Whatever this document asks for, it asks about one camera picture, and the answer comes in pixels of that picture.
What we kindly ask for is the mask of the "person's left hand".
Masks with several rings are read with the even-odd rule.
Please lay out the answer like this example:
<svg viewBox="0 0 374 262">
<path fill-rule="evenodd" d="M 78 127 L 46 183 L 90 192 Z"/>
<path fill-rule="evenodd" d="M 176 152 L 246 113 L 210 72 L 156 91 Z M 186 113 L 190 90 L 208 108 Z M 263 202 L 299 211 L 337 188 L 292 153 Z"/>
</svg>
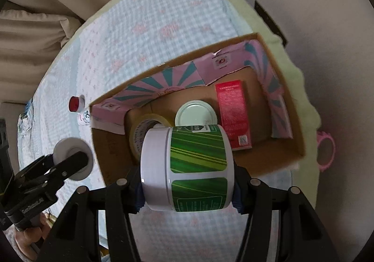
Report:
<svg viewBox="0 0 374 262">
<path fill-rule="evenodd" d="M 41 238 L 46 239 L 51 230 L 49 214 L 41 213 L 39 220 L 41 225 L 28 228 L 24 231 L 14 230 L 14 239 L 20 252 L 31 261 L 37 259 L 37 253 L 32 248 L 32 244 L 38 242 Z"/>
</svg>

